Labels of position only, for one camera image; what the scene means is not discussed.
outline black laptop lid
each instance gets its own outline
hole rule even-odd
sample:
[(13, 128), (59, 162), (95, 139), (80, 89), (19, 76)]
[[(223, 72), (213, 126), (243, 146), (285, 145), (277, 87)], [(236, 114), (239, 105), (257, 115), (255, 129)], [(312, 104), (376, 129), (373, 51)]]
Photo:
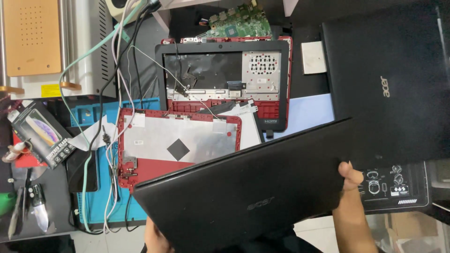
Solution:
[(351, 125), (321, 125), (193, 165), (136, 185), (134, 198), (176, 252), (254, 239), (338, 206)]
[(450, 156), (450, 93), (435, 7), (323, 24), (336, 119), (355, 120), (357, 169)]

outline mint green cable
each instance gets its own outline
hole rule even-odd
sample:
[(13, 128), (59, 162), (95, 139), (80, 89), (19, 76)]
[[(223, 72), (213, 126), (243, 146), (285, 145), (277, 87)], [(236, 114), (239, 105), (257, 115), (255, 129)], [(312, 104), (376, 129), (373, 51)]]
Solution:
[[(134, 8), (134, 10), (132, 10), (132, 12), (126, 17), (126, 19), (124, 20), (123, 24), (127, 24), (129, 22), (129, 20), (136, 14), (136, 12), (141, 9), (142, 6), (144, 6), (145, 4), (147, 4), (147, 0), (142, 0), (137, 6), (136, 8)], [(73, 63), (71, 63), (69, 66), (67, 66), (66, 69), (64, 69), (64, 71), (61, 73), (61, 76), (59, 77), (59, 92), (61, 93), (61, 98), (63, 99), (64, 104), (66, 105), (67, 109), (70, 112), (70, 116), (73, 118), (73, 120), (75, 121), (77, 127), (80, 129), (81, 133), (83, 134), (83, 137), (86, 140), (86, 143), (89, 145), (89, 141), (86, 138), (83, 130), (81, 129), (80, 124), (78, 123), (77, 119), (75, 118), (75, 116), (73, 115), (72, 111), (70, 110), (69, 105), (67, 104), (66, 98), (64, 97), (63, 94), (63, 89), (61, 87), (61, 81), (63, 80), (64, 74), (67, 72), (67, 70), (72, 67), (73, 65), (75, 65), (76, 63), (78, 63), (79, 61), (81, 61), (82, 59), (86, 58), (88, 55), (90, 55), (91, 53), (93, 53), (94, 51), (96, 51), (99, 47), (101, 47), (103, 44), (105, 44), (106, 42), (108, 42), (108, 40), (112, 39), (114, 36), (114, 33), (116, 31), (116, 29), (119, 29), (119, 26), (116, 26), (116, 28), (106, 37), (104, 38), (100, 43), (98, 43), (95, 47), (93, 47), (91, 50), (87, 51), (87, 53), (85, 53), (84, 55), (82, 55), (80, 58), (76, 59)], [(87, 224), (87, 219), (86, 219), (86, 182), (87, 182), (87, 165), (90, 161), (92, 157), (92, 153), (89, 153), (89, 157), (85, 162), (84, 165), (84, 177), (83, 177), (83, 192), (82, 192), (82, 198), (81, 198), (81, 202), (82, 202), (82, 207), (81, 207), (81, 215), (83, 217), (83, 223), (85, 225), (86, 231), (92, 233), (92, 231), (89, 229), (88, 224)]]

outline white cable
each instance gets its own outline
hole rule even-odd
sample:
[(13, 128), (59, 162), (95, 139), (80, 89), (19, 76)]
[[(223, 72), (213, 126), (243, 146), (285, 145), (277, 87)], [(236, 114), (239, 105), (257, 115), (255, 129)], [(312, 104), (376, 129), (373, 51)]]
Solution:
[(148, 55), (146, 55), (144, 52), (142, 52), (139, 48), (137, 48), (137, 47), (135, 47), (135, 46), (133, 46), (133, 45), (131, 45), (130, 46), (130, 48), (128, 49), (128, 52), (130, 51), (130, 49), (132, 48), (132, 47), (134, 47), (134, 48), (136, 48), (136, 50), (138, 50), (139, 52), (141, 52), (143, 55), (145, 55), (145, 56), (147, 56), (147, 58), (149, 58), (150, 60), (152, 60), (154, 63), (156, 63), (158, 66), (160, 66), (160, 67), (162, 67), (164, 70), (166, 70), (171, 76), (173, 76), (173, 78), (175, 78), (175, 80), (187, 91), (187, 92), (189, 92), (190, 94), (191, 94), (191, 96), (193, 97), (193, 98), (195, 98), (198, 102), (200, 102), (200, 103), (202, 103), (205, 107), (206, 107), (206, 109), (208, 109), (208, 111), (214, 116), (214, 117), (216, 117), (216, 119), (218, 119), (218, 120), (221, 120), (221, 119), (219, 119), (215, 114), (213, 114), (212, 113), (212, 111), (205, 105), (205, 103), (203, 103), (201, 100), (199, 100), (198, 98), (196, 98), (192, 93), (191, 93), (191, 91), (188, 89), (188, 88), (186, 88), (173, 74), (172, 74), (172, 72), (170, 72), (167, 68), (165, 68), (165, 67), (163, 67), (163, 66), (161, 66), (161, 64), (159, 64), (157, 61), (155, 61), (155, 60), (153, 60), (153, 58), (151, 58), (150, 56), (148, 56)]
[[(119, 26), (120, 26), (120, 29), (117, 29), (117, 30), (116, 30), (116, 32), (114, 33), (114, 36), (113, 36), (113, 38), (112, 38), (111, 51), (112, 51), (112, 56), (113, 56), (113, 58), (114, 58), (114, 62), (115, 62), (116, 64), (118, 64), (118, 62), (117, 62), (116, 52), (114, 51), (114, 42), (116, 41), (117, 35), (119, 35), (119, 39), (118, 39), (118, 43), (117, 43), (117, 54), (119, 54), (119, 53), (120, 53), (120, 43), (121, 43), (121, 40), (122, 40), (123, 22), (124, 22), (124, 20), (125, 20), (125, 16), (126, 16), (126, 13), (127, 13), (128, 10), (129, 10), (129, 8), (130, 8), (131, 6), (133, 6), (133, 4), (134, 4), (136, 1), (137, 1), (137, 0), (128, 0), (128, 1), (126, 2), (126, 4), (125, 4), (125, 9), (124, 9), (124, 12), (123, 12), (123, 14), (122, 14), (122, 20), (121, 20), (120, 25), (119, 25)], [(117, 86), (118, 86), (118, 92), (119, 92), (119, 106), (118, 106), (118, 109), (117, 109), (117, 118), (116, 118), (116, 124), (115, 124), (116, 128), (115, 128), (115, 129), (117, 129), (117, 125), (118, 125), (118, 122), (119, 122), (120, 109), (121, 109), (121, 106), (122, 106), (121, 80), (122, 80), (122, 82), (125, 84), (125, 90), (126, 90), (126, 92), (127, 92), (127, 94), (128, 94), (128, 97), (130, 98), (130, 100), (132, 100), (131, 95), (130, 95), (130, 92), (129, 92), (127, 86), (126, 86), (126, 82), (125, 82), (125, 80), (124, 80), (124, 78), (123, 78), (123, 75), (122, 75), (122, 72), (121, 72), (120, 68), (117, 69), (117, 75), (118, 75)], [(135, 113), (134, 111), (135, 111), (135, 107), (134, 107), (134, 104), (133, 104), (132, 118), (134, 117), (134, 113)], [(117, 192), (116, 173), (115, 173), (115, 171), (114, 171), (114, 166), (111, 164), (111, 161), (110, 161), (109, 156), (108, 156), (108, 150), (109, 150), (109, 152), (111, 153), (111, 158), (113, 158), (111, 147), (112, 147), (113, 143), (115, 142), (115, 139), (116, 139), (115, 137), (116, 137), (116, 132), (114, 132), (114, 135), (113, 135), (113, 137), (112, 137), (113, 141), (111, 142), (111, 144), (110, 144), (110, 145), (108, 146), (108, 148), (106, 149), (106, 159), (108, 160), (109, 168), (110, 168), (110, 169), (112, 170), (112, 172), (113, 172), (113, 173), (112, 173), (112, 176), (113, 176), (113, 177), (112, 177), (112, 180), (113, 180), (113, 182), (111, 182), (112, 185), (110, 186), (110, 191), (109, 191), (108, 201), (107, 201), (106, 207), (105, 207), (104, 223), (103, 223), (103, 232), (104, 232), (104, 233), (106, 233), (106, 230), (105, 230), (105, 229), (108, 229), (108, 231), (110, 231), (110, 232), (112, 232), (112, 233), (117, 233), (117, 232), (118, 232), (118, 231), (112, 231), (111, 229), (109, 229), (109, 226), (108, 226), (108, 218), (109, 218), (109, 216), (111, 215), (111, 213), (114, 211), (114, 208), (116, 207), (116, 203), (117, 203), (117, 195), (118, 195), (118, 192)], [(106, 215), (106, 213), (107, 213), (107, 211), (108, 211), (109, 201), (111, 200), (111, 193), (112, 193), (113, 185), (114, 185), (114, 192), (115, 192), (114, 204), (113, 204), (112, 209), (110, 210), (109, 214)]]

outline warning label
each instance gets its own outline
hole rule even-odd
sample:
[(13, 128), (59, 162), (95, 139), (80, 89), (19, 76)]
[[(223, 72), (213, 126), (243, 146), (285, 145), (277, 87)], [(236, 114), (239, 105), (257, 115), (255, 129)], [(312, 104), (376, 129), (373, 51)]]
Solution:
[(410, 190), (408, 189), (407, 185), (402, 186), (394, 186), (391, 187), (391, 196), (408, 196), (410, 194)]

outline acer logo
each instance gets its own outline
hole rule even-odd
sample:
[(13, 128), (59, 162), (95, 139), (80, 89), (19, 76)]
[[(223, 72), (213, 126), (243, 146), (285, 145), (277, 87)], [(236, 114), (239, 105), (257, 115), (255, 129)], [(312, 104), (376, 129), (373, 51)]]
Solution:
[(265, 206), (265, 205), (267, 205), (267, 204), (270, 204), (270, 202), (271, 202), (273, 199), (275, 199), (275, 197), (268, 198), (268, 199), (264, 199), (264, 200), (261, 200), (260, 202), (256, 202), (256, 203), (254, 203), (254, 204), (251, 204), (251, 205), (249, 205), (249, 206), (247, 207), (247, 210), (250, 211), (250, 210), (253, 210), (253, 209), (255, 209), (255, 208), (260, 208), (260, 207), (262, 207), (262, 206)]
[(387, 79), (385, 79), (381, 76), (380, 76), (380, 78), (381, 78), (381, 85), (383, 87), (383, 96), (388, 98), (391, 96), (391, 94), (389, 94), (389, 84), (387, 83)]

